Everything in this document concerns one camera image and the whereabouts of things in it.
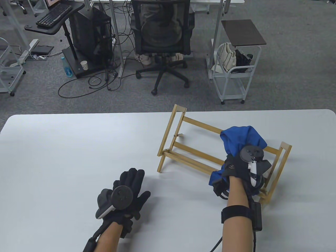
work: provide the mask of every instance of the black mesh chair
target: black mesh chair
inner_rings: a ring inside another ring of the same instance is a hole
[[[131,17],[131,29],[135,37],[137,54],[156,53],[161,57],[157,66],[136,71],[137,79],[143,72],[159,71],[152,95],[158,93],[158,85],[163,73],[168,72],[184,81],[189,87],[188,78],[172,67],[182,65],[185,60],[169,62],[175,53],[189,55],[190,37],[195,27],[195,15],[189,13],[190,0],[132,0],[134,13]]]

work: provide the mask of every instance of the blue water bottle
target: blue water bottle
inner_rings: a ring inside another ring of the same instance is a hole
[[[67,61],[65,60],[64,57],[62,57],[61,60],[62,60],[62,63],[63,63],[63,68],[64,68],[64,71],[65,71],[65,74],[69,78],[72,77],[72,71],[71,71],[71,68],[70,68],[69,64],[67,63]]]

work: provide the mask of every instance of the black keyboard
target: black keyboard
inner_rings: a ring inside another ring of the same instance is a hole
[[[72,6],[70,5],[58,3],[47,13],[39,17],[36,24],[41,27],[51,28],[57,24],[57,21],[64,17],[71,9]]]

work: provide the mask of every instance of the wooden rack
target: wooden rack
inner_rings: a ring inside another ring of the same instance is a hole
[[[190,123],[192,125],[198,126],[200,128],[212,131],[212,132],[217,133],[217,134],[220,134],[223,130],[222,129],[218,129],[218,128],[213,127],[213,126],[210,126],[208,124],[196,121],[196,120],[191,119],[189,117],[186,117],[185,116],[186,111],[187,111],[186,108],[181,107],[181,106],[176,105],[176,104],[174,105],[173,111],[171,113],[171,116],[170,116],[170,119],[169,119],[169,122],[168,122],[168,125],[167,125],[167,128],[166,128],[166,131],[165,131],[165,134],[163,136],[163,139],[162,139],[162,142],[161,142],[161,145],[160,145],[160,149],[159,149],[159,152],[158,152],[158,156],[161,157],[161,160],[160,160],[160,163],[159,163],[159,167],[158,167],[158,172],[161,172],[161,169],[162,169],[162,166],[163,166],[163,162],[165,161],[165,158],[169,157],[169,158],[171,158],[171,159],[173,159],[175,161],[181,162],[181,163],[183,163],[185,165],[188,165],[188,166],[190,166],[190,167],[192,167],[192,168],[194,168],[196,170],[199,170],[199,171],[204,172],[204,173],[206,173],[208,175],[211,175],[211,173],[213,171],[218,171],[218,170],[215,169],[215,168],[213,168],[213,167],[211,167],[211,166],[208,166],[208,165],[205,165],[205,164],[203,164],[201,162],[198,162],[198,161],[196,161],[194,159],[186,157],[186,156],[184,156],[184,155],[182,155],[180,153],[174,152],[173,151],[173,147],[176,147],[176,148],[179,148],[181,150],[187,151],[187,152],[189,152],[189,153],[191,153],[191,154],[193,154],[195,156],[198,156],[200,158],[206,159],[208,161],[211,161],[211,162],[213,162],[215,164],[218,164],[218,165],[222,166],[224,164],[223,160],[221,160],[219,158],[215,158],[215,157],[213,157],[211,155],[208,155],[208,154],[206,154],[204,152],[198,151],[198,150],[196,150],[194,148],[191,148],[189,146],[186,146],[184,144],[181,144],[181,143],[177,142],[176,139],[177,139],[178,136],[182,135],[182,134],[179,134],[178,132],[180,130],[180,127],[181,127],[183,121],[187,122],[187,123]],[[165,146],[165,143],[167,141],[167,137],[168,137],[168,134],[169,134],[169,131],[170,131],[171,125],[173,123],[173,120],[174,120],[176,112],[182,112],[182,114],[181,114],[180,120],[179,120],[179,122],[177,124],[177,128],[175,130],[175,134],[174,134],[173,140],[172,140],[169,148],[163,149],[164,146]],[[281,172],[282,172],[282,170],[283,170],[283,168],[285,166],[285,163],[287,161],[288,155],[289,155],[289,153],[291,151],[291,148],[292,148],[291,145],[289,145],[289,144],[287,144],[285,142],[282,142],[280,144],[279,149],[272,148],[270,146],[267,146],[264,149],[264,151],[267,151],[269,153],[274,154],[275,155],[275,159],[273,161],[273,164],[272,164],[272,167],[270,169],[269,175],[267,176],[267,178],[265,178],[265,185],[260,189],[260,194],[259,194],[260,200],[259,200],[259,202],[261,204],[267,204],[267,203],[270,202],[272,194],[273,194],[273,192],[275,190],[275,187],[277,186],[277,183],[278,183],[279,177],[281,175]],[[269,190],[267,190],[267,186],[268,186],[268,184],[270,182],[270,179],[271,179],[271,177],[272,177],[272,175],[274,173],[275,167],[276,167],[276,165],[277,165],[277,163],[279,161],[279,158],[281,156],[282,150],[285,150],[285,152],[284,152],[284,155],[283,155],[283,157],[282,157],[282,159],[280,161],[280,165],[278,167],[278,172],[277,172],[277,174],[275,176],[275,179],[272,181],[272,184],[270,185]]]

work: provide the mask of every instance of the computer tower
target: computer tower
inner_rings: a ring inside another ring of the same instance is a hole
[[[93,7],[70,16],[72,41],[95,64],[106,65],[112,58],[111,18]]]

